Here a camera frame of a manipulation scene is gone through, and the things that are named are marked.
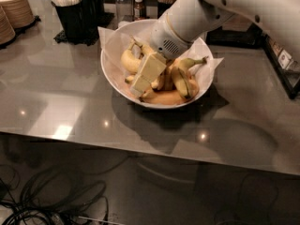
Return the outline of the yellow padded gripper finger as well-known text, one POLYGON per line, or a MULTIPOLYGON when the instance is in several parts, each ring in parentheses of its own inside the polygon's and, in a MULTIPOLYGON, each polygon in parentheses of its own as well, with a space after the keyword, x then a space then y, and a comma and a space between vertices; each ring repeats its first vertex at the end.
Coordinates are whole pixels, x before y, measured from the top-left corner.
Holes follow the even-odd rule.
POLYGON ((143 76, 137 75, 129 88, 129 91, 135 98, 139 98, 149 87, 151 83, 143 76))
POLYGON ((158 52, 152 52, 142 59, 138 75, 151 83, 165 70, 166 66, 166 58, 158 52))

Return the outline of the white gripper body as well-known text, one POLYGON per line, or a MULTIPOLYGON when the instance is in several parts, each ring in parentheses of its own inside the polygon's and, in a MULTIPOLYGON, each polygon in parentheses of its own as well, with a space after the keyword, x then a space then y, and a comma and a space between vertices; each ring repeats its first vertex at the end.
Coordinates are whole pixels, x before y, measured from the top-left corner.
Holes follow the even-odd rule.
POLYGON ((169 16, 163 14, 154 23, 150 46, 167 59, 175 59, 189 49, 191 43, 181 39, 170 22, 169 16))

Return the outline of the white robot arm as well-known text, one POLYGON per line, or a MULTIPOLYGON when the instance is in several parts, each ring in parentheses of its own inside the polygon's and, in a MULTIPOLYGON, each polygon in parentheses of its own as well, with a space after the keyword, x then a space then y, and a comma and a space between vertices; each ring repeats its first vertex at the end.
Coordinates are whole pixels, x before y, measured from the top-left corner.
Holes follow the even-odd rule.
POLYGON ((150 47, 174 59, 235 14, 259 26, 300 63, 300 0, 176 0, 152 26, 150 47))

